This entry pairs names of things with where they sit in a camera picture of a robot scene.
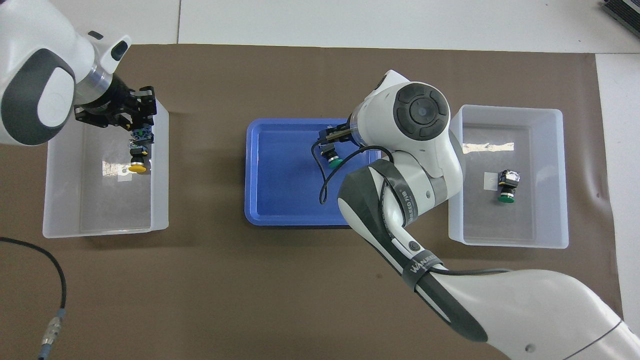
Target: robotic arm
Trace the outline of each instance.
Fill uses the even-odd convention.
[[[129,169],[146,171],[154,89],[134,91],[113,74],[129,36],[81,35],[45,0],[0,0],[0,33],[0,143],[45,143],[74,111],[78,121],[130,131]]]
[[[392,158],[346,176],[338,204],[348,224],[471,341],[512,359],[640,359],[640,340],[573,277],[546,270],[451,271],[404,230],[462,189],[464,162],[449,132],[450,112],[439,90],[390,70],[347,124],[321,138],[392,151]]]

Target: blue plastic bin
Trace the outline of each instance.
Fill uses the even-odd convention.
[[[345,123],[346,119],[257,119],[246,131],[244,213],[254,225],[347,225],[337,196],[346,174],[380,158],[368,151],[349,160],[329,183],[325,205],[318,202],[322,175],[311,156],[318,131]],[[352,143],[336,143],[345,158],[358,149]],[[316,152],[328,175],[332,170]]]

